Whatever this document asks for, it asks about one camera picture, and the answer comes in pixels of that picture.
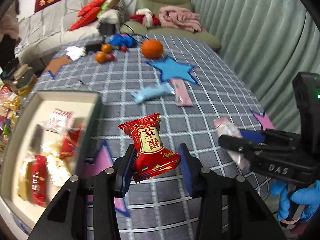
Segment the right blue gloved hand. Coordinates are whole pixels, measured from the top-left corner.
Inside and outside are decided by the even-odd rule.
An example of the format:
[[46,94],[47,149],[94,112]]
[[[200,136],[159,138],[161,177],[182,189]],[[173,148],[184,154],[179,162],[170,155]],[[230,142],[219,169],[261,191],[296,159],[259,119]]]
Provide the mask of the right blue gloved hand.
[[300,189],[294,193],[288,192],[287,183],[276,181],[271,187],[271,194],[273,196],[280,195],[277,211],[277,220],[279,221],[287,219],[289,216],[290,202],[305,206],[300,218],[302,223],[310,220],[319,208],[319,180],[315,182],[314,187]]

